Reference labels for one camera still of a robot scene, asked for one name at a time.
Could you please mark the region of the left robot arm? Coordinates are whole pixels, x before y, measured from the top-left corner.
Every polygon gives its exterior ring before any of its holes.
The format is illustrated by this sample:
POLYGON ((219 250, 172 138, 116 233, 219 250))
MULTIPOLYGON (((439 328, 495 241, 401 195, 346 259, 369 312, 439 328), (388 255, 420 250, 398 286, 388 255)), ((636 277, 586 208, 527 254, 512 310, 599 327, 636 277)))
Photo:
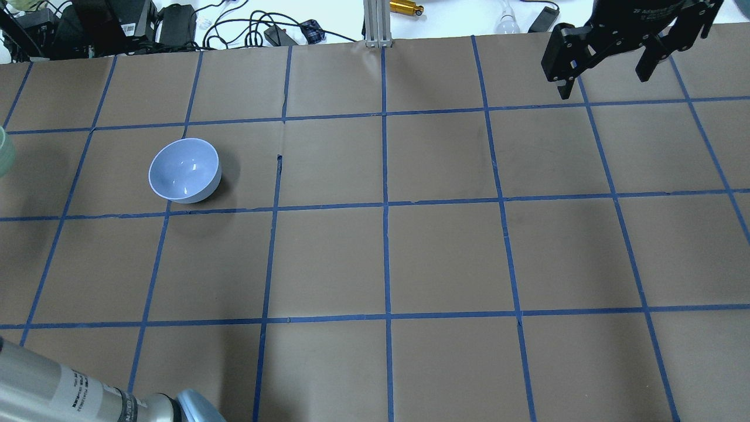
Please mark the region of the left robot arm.
POLYGON ((5 338, 1 345, 2 421, 225 421, 196 390, 140 399, 5 338))

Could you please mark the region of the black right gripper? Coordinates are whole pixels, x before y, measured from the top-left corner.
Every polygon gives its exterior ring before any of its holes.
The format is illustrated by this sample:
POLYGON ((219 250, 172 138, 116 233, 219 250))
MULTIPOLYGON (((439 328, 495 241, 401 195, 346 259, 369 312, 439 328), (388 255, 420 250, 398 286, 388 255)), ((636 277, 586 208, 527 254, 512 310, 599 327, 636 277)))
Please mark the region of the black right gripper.
POLYGON ((574 81, 585 70, 624 51, 626 33, 646 33, 645 52, 635 67, 647 82, 657 65, 675 51, 689 50, 697 38, 705 39, 723 1, 595 1, 589 25, 555 25, 541 59, 547 81, 557 86, 560 99, 568 100, 574 81), (666 35, 659 35, 667 25, 666 35))

